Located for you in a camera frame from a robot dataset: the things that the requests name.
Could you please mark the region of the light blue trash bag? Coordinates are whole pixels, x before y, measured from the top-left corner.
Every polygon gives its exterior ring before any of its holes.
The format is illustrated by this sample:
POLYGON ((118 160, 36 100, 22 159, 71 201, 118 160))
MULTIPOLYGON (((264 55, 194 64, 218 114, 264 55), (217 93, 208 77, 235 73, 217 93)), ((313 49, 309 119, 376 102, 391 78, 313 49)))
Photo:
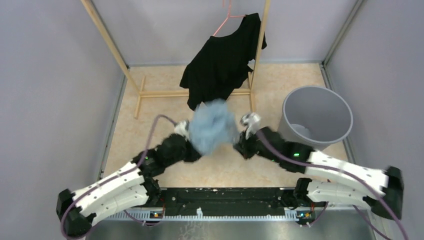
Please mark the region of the light blue trash bag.
POLYGON ((223 144, 236 144, 240 132, 226 101, 215 99, 195 109, 188 125, 188 136, 197 152, 207 156, 223 144))

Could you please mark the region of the grey plastic trash bin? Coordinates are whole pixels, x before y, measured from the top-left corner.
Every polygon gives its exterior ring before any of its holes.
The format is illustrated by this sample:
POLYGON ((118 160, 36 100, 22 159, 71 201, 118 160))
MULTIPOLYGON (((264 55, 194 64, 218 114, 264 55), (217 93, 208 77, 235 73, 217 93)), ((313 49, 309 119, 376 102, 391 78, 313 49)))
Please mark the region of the grey plastic trash bin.
POLYGON ((283 139, 320 151, 343 141, 353 127, 353 114, 336 92, 321 86, 292 90, 282 104, 277 131, 283 139))

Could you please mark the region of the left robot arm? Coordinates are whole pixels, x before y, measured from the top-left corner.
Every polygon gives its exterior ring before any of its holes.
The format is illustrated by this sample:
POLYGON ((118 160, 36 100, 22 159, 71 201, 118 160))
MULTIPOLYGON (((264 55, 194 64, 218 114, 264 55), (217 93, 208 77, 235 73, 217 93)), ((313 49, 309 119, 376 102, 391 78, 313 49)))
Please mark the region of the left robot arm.
POLYGON ((172 133, 161 144, 140 152, 123 167, 87 187, 58 194, 56 214, 62 235, 77 240, 100 221, 128 208, 162 204, 156 176, 180 162, 201 158, 189 140, 172 133))

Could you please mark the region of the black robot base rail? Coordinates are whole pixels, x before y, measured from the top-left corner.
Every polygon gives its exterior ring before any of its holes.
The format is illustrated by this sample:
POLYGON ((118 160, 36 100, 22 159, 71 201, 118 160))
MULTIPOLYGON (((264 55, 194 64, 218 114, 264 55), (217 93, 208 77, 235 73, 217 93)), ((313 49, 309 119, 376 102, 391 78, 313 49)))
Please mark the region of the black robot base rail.
POLYGON ((265 217, 324 206, 324 202, 295 197, 292 187, 169 187, 161 189, 156 201, 149 200, 138 208, 164 210, 166 217, 194 216, 198 209, 206 217, 265 217))

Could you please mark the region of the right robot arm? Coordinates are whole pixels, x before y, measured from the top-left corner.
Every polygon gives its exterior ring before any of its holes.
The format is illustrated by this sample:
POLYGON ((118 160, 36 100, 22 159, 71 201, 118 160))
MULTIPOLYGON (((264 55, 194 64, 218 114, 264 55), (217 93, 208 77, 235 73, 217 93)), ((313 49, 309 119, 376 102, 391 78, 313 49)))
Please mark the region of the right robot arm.
POLYGON ((255 134, 241 132, 233 146, 244 159, 257 155, 276 162, 282 169, 326 181, 302 178, 293 192, 299 206, 310 202, 355 205, 389 220, 401 220, 404 181, 399 168, 368 168, 332 157, 311 146, 284 140, 269 127, 255 134))

